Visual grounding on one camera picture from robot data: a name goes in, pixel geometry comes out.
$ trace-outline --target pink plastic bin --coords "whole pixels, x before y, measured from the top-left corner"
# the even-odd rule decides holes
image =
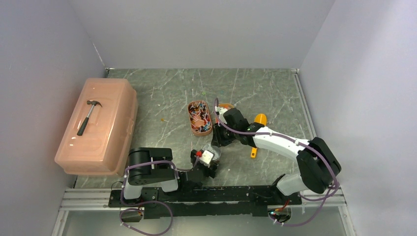
[[[77,136],[91,108],[87,100],[103,107],[94,107],[84,133]],[[136,91],[126,79],[87,79],[55,162],[68,174],[122,176],[137,111]]]

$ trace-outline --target floor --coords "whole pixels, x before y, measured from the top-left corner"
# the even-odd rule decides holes
[[[211,108],[218,97],[220,103],[237,107],[249,122],[264,113],[269,128],[312,138],[289,69],[112,69],[108,77],[126,78],[137,91],[139,109],[131,148],[171,148],[178,168],[190,168],[190,151],[201,149],[212,138],[192,135],[187,114],[191,101],[207,101]],[[271,184],[281,174],[298,171],[288,158],[264,149],[250,158],[251,147],[238,141],[221,150],[217,176],[209,178],[206,186]],[[117,180],[78,176],[75,188],[110,188]]]

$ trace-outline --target small yellow object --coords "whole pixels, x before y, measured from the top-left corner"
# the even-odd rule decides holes
[[[259,123],[259,124],[266,125],[267,124],[267,116],[265,116],[265,114],[258,114],[255,117],[255,122]],[[250,157],[255,158],[257,151],[258,151],[258,149],[256,147],[253,147],[252,152],[250,153]]]

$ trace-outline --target gray wall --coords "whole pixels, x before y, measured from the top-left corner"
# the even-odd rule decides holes
[[[70,0],[107,67],[299,68],[334,0]]]
[[[301,66],[358,235],[417,230],[417,2],[337,0]]]
[[[0,0],[0,235],[51,235],[74,177],[54,157],[104,66],[67,0]]]

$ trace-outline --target green marble tabletop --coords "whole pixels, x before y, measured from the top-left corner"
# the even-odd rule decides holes
[[[137,91],[139,109],[131,148],[171,148],[178,168],[191,168],[190,151],[203,148],[212,139],[212,134],[192,135],[187,114],[191,101],[204,100],[211,111],[218,97],[220,103],[238,108],[249,122],[264,113],[269,128],[296,138],[312,138],[289,69],[111,69],[108,78],[126,78]],[[252,159],[251,147],[239,141],[221,150],[217,176],[208,178],[206,186],[272,184],[281,174],[298,171],[293,161],[268,150],[259,149]],[[75,187],[109,188],[119,179],[78,176]]]

